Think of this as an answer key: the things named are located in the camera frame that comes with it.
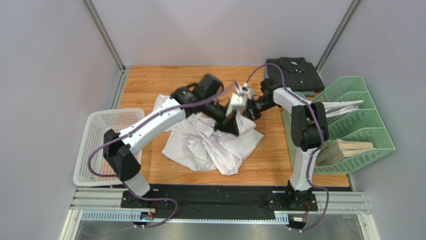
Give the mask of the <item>white long sleeve shirt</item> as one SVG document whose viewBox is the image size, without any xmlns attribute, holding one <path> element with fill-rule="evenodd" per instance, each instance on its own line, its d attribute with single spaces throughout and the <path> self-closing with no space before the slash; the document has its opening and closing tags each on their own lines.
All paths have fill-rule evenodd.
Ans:
<svg viewBox="0 0 426 240">
<path fill-rule="evenodd" d="M 195 172 L 218 170 L 225 176 L 235 175 L 264 137 L 252 120 L 240 113 L 236 120 L 239 136 L 215 131 L 213 119 L 193 114 L 167 128 L 170 136 L 162 154 Z"/>
</svg>

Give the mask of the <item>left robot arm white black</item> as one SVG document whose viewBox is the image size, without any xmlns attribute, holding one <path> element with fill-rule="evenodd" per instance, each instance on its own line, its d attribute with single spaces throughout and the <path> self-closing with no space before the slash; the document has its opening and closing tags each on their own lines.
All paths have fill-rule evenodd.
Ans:
<svg viewBox="0 0 426 240">
<path fill-rule="evenodd" d="M 135 156 L 148 143 L 166 129 L 197 113 L 213 119 L 215 131 L 238 136 L 236 115 L 246 105 L 243 89 L 236 82 L 225 88 L 221 80 L 206 74 L 200 82 L 176 89 L 161 106 L 134 125 L 120 132 L 108 130 L 101 146 L 102 155 L 126 188 L 143 197 L 151 187 Z"/>
</svg>

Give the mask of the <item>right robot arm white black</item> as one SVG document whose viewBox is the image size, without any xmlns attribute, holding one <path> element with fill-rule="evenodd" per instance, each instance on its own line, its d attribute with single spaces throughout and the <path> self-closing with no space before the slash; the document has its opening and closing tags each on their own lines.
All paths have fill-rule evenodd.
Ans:
<svg viewBox="0 0 426 240">
<path fill-rule="evenodd" d="M 261 113 L 275 106 L 290 113 L 290 137 L 296 147 L 293 173 L 286 194 L 294 203 L 312 198 L 312 174 L 319 151 L 329 137 L 325 107 L 321 102 L 301 98 L 288 87 L 280 87 L 268 78 L 261 82 L 263 95 L 248 99 L 244 116 L 257 120 Z"/>
</svg>

